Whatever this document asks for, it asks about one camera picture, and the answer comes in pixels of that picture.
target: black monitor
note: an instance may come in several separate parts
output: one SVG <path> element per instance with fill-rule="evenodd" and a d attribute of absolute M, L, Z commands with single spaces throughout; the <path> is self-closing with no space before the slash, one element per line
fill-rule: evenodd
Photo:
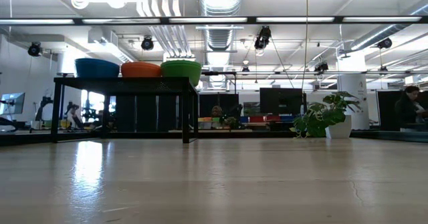
<path fill-rule="evenodd" d="M 1 96 L 0 114 L 22 114 L 24 93 L 4 94 Z"/>
<path fill-rule="evenodd" d="M 302 89 L 260 88 L 260 111 L 265 114 L 300 114 Z"/>

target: floor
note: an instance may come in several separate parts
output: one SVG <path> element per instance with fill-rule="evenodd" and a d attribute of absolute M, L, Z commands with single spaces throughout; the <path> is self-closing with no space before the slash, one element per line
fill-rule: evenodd
<path fill-rule="evenodd" d="M 0 148 L 0 223 L 427 223 L 428 146 L 110 140 Z"/>

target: green leaves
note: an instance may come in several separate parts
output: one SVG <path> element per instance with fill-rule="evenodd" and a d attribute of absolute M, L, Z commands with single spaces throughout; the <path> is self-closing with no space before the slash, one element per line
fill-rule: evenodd
<path fill-rule="evenodd" d="M 327 123 L 327 126 L 332 126 L 337 123 L 344 122 L 346 118 L 345 114 L 339 109 L 331 109 L 324 111 L 322 113 L 322 117 Z"/>
<path fill-rule="evenodd" d="M 345 98 L 355 98 L 348 92 L 336 92 L 330 94 L 322 100 L 323 103 L 311 103 L 307 113 L 294 119 L 294 128 L 290 128 L 292 132 L 297 133 L 298 137 L 303 137 L 302 133 L 306 133 L 305 137 L 325 137 L 326 128 L 341 122 L 346 119 L 345 111 L 351 106 L 361 110 L 358 101 L 345 100 Z"/>

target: orange bowl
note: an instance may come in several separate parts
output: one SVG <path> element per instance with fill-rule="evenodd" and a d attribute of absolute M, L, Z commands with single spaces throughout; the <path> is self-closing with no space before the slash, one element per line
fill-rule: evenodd
<path fill-rule="evenodd" d="M 146 62 L 125 63 L 122 64 L 120 69 L 122 71 L 122 77 L 124 78 L 149 78 L 162 76 L 162 69 L 160 66 Z"/>

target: black table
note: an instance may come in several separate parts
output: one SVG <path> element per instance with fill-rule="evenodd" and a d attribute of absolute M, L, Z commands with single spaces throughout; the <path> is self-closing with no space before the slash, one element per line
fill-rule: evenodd
<path fill-rule="evenodd" d="M 104 95 L 102 138 L 106 137 L 108 106 L 111 96 L 181 96 L 183 104 L 181 114 L 183 143 L 190 142 L 189 104 L 193 98 L 193 137 L 198 135 L 199 95 L 189 78 L 55 78 L 55 96 L 51 138 L 58 141 L 58 122 L 63 86 L 87 90 Z"/>

